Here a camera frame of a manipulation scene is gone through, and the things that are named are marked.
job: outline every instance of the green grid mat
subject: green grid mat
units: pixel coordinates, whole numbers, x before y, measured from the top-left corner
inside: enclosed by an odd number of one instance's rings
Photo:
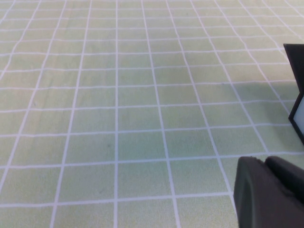
[[[236,228],[238,157],[304,168],[302,0],[0,2],[0,227]]]

